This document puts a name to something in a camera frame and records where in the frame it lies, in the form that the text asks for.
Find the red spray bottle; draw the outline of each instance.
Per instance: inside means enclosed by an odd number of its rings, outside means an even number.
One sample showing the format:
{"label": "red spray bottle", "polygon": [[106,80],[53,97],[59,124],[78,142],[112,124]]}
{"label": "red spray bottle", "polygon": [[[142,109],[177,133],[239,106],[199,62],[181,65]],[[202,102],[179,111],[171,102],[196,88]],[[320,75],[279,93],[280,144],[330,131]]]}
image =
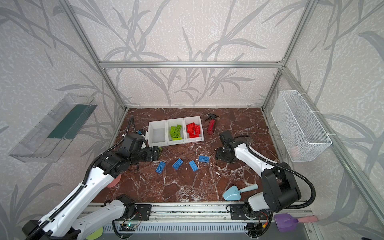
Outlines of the red spray bottle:
{"label": "red spray bottle", "polygon": [[210,119],[207,129],[207,133],[209,135],[212,135],[215,132],[216,118],[218,118],[217,115],[213,113],[208,114],[208,118],[206,119],[206,121]]}

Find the brown marble surface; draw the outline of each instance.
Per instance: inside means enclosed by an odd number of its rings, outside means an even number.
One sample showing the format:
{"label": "brown marble surface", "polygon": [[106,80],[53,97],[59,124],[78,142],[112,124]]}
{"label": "brown marble surface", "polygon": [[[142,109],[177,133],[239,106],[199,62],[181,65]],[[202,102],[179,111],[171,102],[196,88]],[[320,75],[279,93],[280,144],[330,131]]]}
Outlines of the brown marble surface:
{"label": "brown marble surface", "polygon": [[[213,135],[207,134],[208,113],[219,116]],[[242,199],[262,191],[261,178],[242,161],[234,164],[215,159],[221,145],[219,133],[229,130],[233,136],[250,135],[252,147],[266,157],[277,160],[277,154],[260,108],[156,108],[129,109],[116,139],[125,131],[128,119],[135,116],[136,129],[148,130],[148,122],[172,118],[200,116],[204,129],[204,141],[163,147],[159,161],[166,166],[162,174],[155,172],[159,162],[141,162],[131,166],[121,175],[120,182],[103,189],[93,200],[107,199],[126,194],[137,202],[188,202],[224,201],[223,193],[232,185],[239,189],[257,183],[259,189],[242,193]],[[200,155],[210,156],[210,162],[199,162]],[[184,163],[178,170],[172,165],[178,158]],[[189,163],[194,160],[199,169],[193,172]]]}

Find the leaf pattern wallpaper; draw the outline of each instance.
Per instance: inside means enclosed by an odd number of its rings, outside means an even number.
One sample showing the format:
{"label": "leaf pattern wallpaper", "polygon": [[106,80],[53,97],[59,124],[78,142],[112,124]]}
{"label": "leaf pattern wallpaper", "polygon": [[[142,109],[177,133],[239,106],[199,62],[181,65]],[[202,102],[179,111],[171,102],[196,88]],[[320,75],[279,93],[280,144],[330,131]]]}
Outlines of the leaf pattern wallpaper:
{"label": "leaf pattern wallpaper", "polygon": [[[329,3],[316,6],[288,68],[384,197],[384,1]],[[266,112],[284,149],[270,115],[281,90],[291,90],[284,78]],[[286,152],[283,158],[290,161]],[[325,239],[384,239],[383,227],[331,149],[293,166],[321,193],[311,209]]]}
{"label": "leaf pattern wallpaper", "polygon": [[[103,82],[58,3],[0,2],[0,238],[54,208],[109,144],[124,109]],[[56,163],[23,163],[9,151],[67,94],[98,105]]]}
{"label": "leaf pattern wallpaper", "polygon": [[[103,61],[279,61],[307,0],[70,3]],[[261,106],[277,69],[107,71],[127,106]]]}

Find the green lego brick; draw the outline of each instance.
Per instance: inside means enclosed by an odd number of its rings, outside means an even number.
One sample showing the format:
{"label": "green lego brick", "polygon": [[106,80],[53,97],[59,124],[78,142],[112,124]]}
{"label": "green lego brick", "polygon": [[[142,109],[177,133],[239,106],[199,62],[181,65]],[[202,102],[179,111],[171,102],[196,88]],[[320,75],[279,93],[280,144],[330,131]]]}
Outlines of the green lego brick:
{"label": "green lego brick", "polygon": [[179,132],[174,132],[170,134],[171,137],[181,137]]}
{"label": "green lego brick", "polygon": [[171,134],[174,133],[174,132],[175,132],[175,129],[176,129],[176,127],[173,127],[173,126],[172,126],[172,127],[170,128],[169,133],[171,133]]}
{"label": "green lego brick", "polygon": [[181,130],[181,125],[177,125],[176,129],[175,129],[175,132],[180,132],[180,130]]}

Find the mesh basket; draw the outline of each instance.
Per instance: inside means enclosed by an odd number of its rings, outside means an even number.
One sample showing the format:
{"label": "mesh basket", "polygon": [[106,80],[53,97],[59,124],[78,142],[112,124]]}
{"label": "mesh basket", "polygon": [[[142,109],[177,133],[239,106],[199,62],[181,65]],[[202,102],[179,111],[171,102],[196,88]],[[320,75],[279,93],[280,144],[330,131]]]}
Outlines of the mesh basket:
{"label": "mesh basket", "polygon": [[280,91],[272,117],[292,162],[308,162],[320,155],[331,139],[298,91]]}

